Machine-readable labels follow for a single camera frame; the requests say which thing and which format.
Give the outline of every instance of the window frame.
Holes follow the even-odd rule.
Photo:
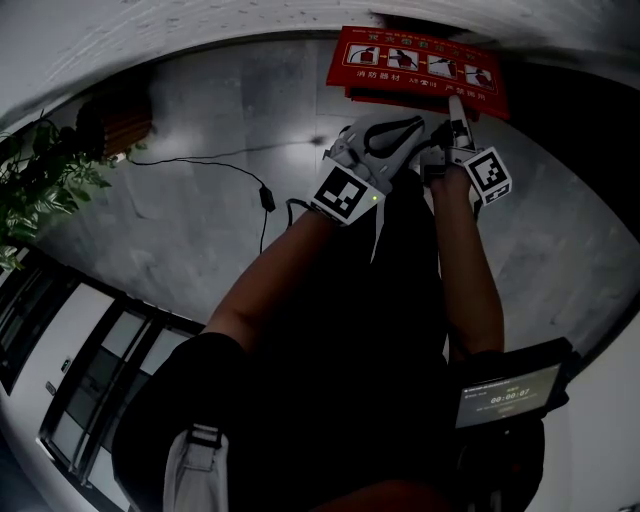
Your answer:
[[[40,341],[40,338],[69,297],[71,297],[71,294],[81,283],[76,271],[45,256],[36,249],[30,248],[22,259],[22,263],[25,267],[34,268],[36,271],[45,270],[53,272],[54,275],[51,284],[38,298],[33,309],[29,311],[23,325],[20,326],[12,341],[12,345],[16,344],[20,346],[20,348],[25,348],[19,366],[15,371],[10,369],[5,370],[5,367],[0,363],[0,384],[8,396],[11,395],[27,360]],[[12,307],[12,297],[17,299],[17,294],[25,292],[25,290],[23,290],[25,276],[21,274],[21,272],[24,272],[24,270],[13,270],[3,280],[0,286],[0,314],[4,313],[7,308]],[[38,319],[38,326],[35,329],[32,327],[34,318]],[[0,361],[4,361],[8,357],[5,356],[7,352],[8,351],[5,351],[4,347],[0,345]]]
[[[89,281],[86,282],[86,284],[94,286],[94,282],[91,282],[92,280],[90,279],[83,279],[82,281]],[[113,503],[89,481],[102,442],[111,427],[112,421],[117,415],[118,408],[122,400],[124,400],[127,390],[133,383],[137,372],[141,370],[145,357],[148,355],[162,330],[177,330],[186,335],[195,336],[202,331],[204,325],[151,306],[145,302],[132,299],[125,293],[107,287],[102,283],[98,284],[100,285],[101,291],[112,296],[114,301],[96,324],[76,355],[73,364],[69,367],[62,379],[40,427],[38,440],[50,453],[53,464],[89,503],[101,512],[122,512],[122,509],[118,505]],[[127,351],[130,351],[130,357],[127,361],[125,361],[124,358],[122,359],[122,368],[117,372],[104,403],[98,408],[98,418],[91,429],[92,432],[82,450],[78,464],[74,467],[73,461],[70,461],[53,442],[53,434],[75,390],[86,374],[89,365],[98,350],[102,347],[103,341],[122,313],[125,312],[135,314],[136,316],[142,315],[146,317],[146,319],[139,329],[138,334],[127,348]],[[142,333],[142,337],[138,341],[138,335],[140,333]]]

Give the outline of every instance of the person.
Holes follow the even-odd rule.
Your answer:
[[[504,325],[468,176],[430,186],[434,215],[418,175],[396,174],[377,244],[375,208],[348,227],[305,212],[240,276],[119,424],[114,473],[136,508],[451,509],[445,338],[450,362],[503,351]],[[178,439],[199,425],[224,433],[226,465],[178,500],[194,469],[174,465]]]

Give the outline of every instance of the device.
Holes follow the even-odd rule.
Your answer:
[[[542,419],[568,401],[568,371],[576,359],[565,338],[506,353],[481,353],[454,363],[455,428],[509,428]]]
[[[325,152],[307,197],[310,206],[342,225],[353,223],[391,192],[390,180],[424,132],[421,116],[361,117]]]
[[[476,148],[458,96],[449,97],[449,121],[440,125],[429,140],[430,146],[420,152],[423,181],[442,176],[450,165],[464,167],[485,206],[513,189],[513,180],[498,151],[494,147]]]
[[[451,165],[464,167],[483,205],[511,192],[511,176],[496,149],[476,148],[458,96],[449,98],[449,117],[430,137],[419,115],[358,119],[325,152],[308,194],[310,206],[349,225],[391,192],[393,176],[416,157],[424,183]]]
[[[524,512],[542,479],[549,411],[569,401],[578,354],[564,338],[451,365],[458,507]]]

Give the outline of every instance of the potted plant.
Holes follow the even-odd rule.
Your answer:
[[[4,135],[0,142],[0,268],[5,271],[21,268],[18,246],[33,241],[47,218],[70,215],[77,200],[90,200],[87,185],[110,186],[73,128],[59,130],[47,119],[30,128],[35,130],[30,148],[23,135]],[[115,165],[113,159],[105,163]]]

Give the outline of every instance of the window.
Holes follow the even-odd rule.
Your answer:
[[[0,287],[0,382],[11,393],[29,354],[79,283],[59,263],[29,251],[24,269],[3,273]]]
[[[116,299],[69,368],[40,431],[55,463],[98,510],[127,511],[111,446],[124,411],[195,322]]]

